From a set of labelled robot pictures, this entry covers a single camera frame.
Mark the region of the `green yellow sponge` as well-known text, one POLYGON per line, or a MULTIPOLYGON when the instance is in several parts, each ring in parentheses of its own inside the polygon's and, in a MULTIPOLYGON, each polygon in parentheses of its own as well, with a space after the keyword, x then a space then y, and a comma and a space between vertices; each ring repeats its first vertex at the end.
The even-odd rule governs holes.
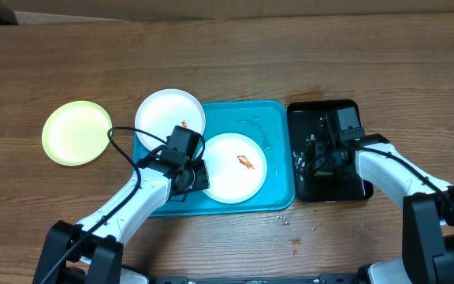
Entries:
POLYGON ((314 173, 315 177, 332 177, 334 175, 333 171, 322 171, 322 170, 317 170, 314 173))

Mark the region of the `white plate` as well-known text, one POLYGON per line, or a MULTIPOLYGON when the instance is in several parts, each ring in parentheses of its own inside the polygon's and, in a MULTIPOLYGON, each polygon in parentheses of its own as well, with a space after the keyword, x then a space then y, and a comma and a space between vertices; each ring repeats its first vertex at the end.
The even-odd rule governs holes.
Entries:
POLYGON ((134 127, 154 136, 137 132, 140 143, 153 150, 166 143, 176 126, 203 134, 206 115, 199 100, 180 89, 163 89, 149 95, 139 106, 134 127))
POLYGON ((209 139, 203 160, 210 182, 204 192, 223 204, 252 198, 266 180, 267 161, 262 149, 239 133, 223 133, 209 139))

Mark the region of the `teal plastic tray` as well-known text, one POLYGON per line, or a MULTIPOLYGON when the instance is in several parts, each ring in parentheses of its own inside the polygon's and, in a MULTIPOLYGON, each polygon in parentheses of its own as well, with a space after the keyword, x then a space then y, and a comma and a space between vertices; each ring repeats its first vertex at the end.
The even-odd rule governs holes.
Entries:
MULTIPOLYGON (((276 101, 239 101, 201 104, 206 115, 206 142, 223 133, 239 133, 262 149, 267 161, 266 180, 250 199, 237 204, 212 200, 204 191, 192 192, 185 200, 169 202, 154 212, 155 217, 217 215, 254 211, 279 211, 295 197, 291 151, 284 107, 276 101)), ((135 135, 133 158, 147 150, 135 135)))

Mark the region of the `light green plate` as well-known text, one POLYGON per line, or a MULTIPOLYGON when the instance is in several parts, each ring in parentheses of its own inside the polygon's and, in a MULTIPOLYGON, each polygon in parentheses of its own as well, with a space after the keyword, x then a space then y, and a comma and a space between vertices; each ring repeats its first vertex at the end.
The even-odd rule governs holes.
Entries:
POLYGON ((63 166, 84 165, 106 150, 111 127, 110 116, 97 103, 84 100, 66 103, 43 126, 43 150, 63 166))

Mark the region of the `black plastic tray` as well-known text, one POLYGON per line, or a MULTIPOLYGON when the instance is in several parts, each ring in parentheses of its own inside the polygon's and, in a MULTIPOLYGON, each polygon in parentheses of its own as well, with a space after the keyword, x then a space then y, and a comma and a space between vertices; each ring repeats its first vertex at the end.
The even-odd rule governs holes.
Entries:
POLYGON ((368 200, 374 193, 373 185, 355 177, 309 177, 307 175, 307 144, 319 140, 334 147, 344 145, 339 137, 337 111, 356 108, 362 126, 358 105, 351 99, 291 103, 287 107, 287 122, 296 196, 303 202, 368 200))

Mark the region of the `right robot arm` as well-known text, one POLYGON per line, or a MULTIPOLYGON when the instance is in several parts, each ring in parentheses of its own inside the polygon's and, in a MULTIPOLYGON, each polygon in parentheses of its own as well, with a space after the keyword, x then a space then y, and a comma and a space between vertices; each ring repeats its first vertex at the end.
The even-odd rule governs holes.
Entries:
POLYGON ((454 283, 454 185, 404 158, 380 134, 315 141, 309 171, 320 178, 356 175, 403 212, 402 253, 323 283, 454 283))

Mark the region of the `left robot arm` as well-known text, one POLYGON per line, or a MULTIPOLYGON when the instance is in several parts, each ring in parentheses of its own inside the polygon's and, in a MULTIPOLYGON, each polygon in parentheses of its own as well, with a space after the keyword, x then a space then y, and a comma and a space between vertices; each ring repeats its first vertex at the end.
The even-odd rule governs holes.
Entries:
POLYGON ((35 283, 135 284, 151 277, 122 263, 125 246, 145 220, 166 202, 208 189, 202 159, 149 155, 134 164, 128 183, 96 212, 76 224, 56 222, 49 230, 35 283))

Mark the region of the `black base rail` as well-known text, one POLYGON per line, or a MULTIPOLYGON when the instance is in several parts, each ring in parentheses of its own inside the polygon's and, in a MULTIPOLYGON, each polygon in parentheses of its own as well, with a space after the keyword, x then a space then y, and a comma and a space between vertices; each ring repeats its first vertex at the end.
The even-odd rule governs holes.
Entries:
POLYGON ((150 284, 359 284, 357 274, 321 274, 304 277, 187 278, 185 276, 151 277, 150 284))

